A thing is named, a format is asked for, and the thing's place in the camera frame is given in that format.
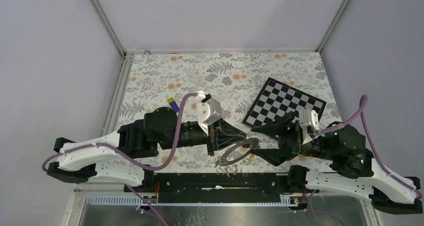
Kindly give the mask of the purple yellow marker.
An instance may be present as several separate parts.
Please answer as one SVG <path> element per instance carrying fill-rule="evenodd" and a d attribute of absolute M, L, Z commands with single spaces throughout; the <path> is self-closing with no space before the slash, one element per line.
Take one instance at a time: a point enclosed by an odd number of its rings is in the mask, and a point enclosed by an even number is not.
<path fill-rule="evenodd" d="M 173 98 L 169 98 L 167 102 L 173 111 L 178 112 L 180 110 L 178 104 L 175 102 Z"/>

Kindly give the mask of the black white chessboard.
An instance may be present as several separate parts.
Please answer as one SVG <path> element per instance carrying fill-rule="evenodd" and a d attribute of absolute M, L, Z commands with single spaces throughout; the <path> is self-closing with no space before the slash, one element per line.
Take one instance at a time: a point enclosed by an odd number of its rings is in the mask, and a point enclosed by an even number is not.
<path fill-rule="evenodd" d="M 242 123 L 249 127 L 261 126 L 289 112 L 294 112 L 296 121 L 303 109 L 314 110 L 320 118 L 326 104 L 324 100 L 269 77 Z"/>

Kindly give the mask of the black front rail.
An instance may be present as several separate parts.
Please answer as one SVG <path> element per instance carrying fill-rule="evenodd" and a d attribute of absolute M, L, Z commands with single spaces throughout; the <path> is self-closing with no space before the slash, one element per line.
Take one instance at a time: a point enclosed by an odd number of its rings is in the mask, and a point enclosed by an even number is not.
<path fill-rule="evenodd" d="M 306 189 L 306 172 L 240 173 L 242 177 L 227 180 L 224 173 L 146 173 L 136 192 L 171 193 L 187 189 L 215 188 L 256 189 L 265 192 L 301 192 Z"/>

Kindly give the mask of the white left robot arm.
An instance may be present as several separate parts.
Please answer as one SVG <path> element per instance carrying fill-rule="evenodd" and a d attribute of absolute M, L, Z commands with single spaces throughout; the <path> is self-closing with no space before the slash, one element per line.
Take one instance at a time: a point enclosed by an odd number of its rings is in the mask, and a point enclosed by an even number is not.
<path fill-rule="evenodd" d="M 160 107 L 104 136 L 79 143 L 57 138 L 55 154 L 41 168 L 65 183 L 98 178 L 148 192 L 155 179 L 147 172 L 165 169 L 178 148 L 205 145 L 207 154 L 213 156 L 246 137 L 222 118 L 217 100 L 198 91 L 186 94 L 180 106 Z"/>

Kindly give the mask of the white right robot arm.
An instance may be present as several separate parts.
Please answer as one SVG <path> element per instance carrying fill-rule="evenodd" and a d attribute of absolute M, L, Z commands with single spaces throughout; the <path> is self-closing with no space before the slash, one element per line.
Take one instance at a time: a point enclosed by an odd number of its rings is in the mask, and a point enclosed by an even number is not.
<path fill-rule="evenodd" d="M 335 131 L 320 129 L 317 113 L 304 109 L 297 120 L 289 112 L 252 130 L 277 138 L 277 148 L 252 151 L 271 165 L 279 166 L 301 155 L 330 161 L 331 173 L 291 166 L 286 177 L 287 191 L 345 194 L 392 215 L 424 212 L 418 194 L 419 178 L 401 177 L 379 164 L 375 154 L 366 148 L 366 137 L 350 125 Z"/>

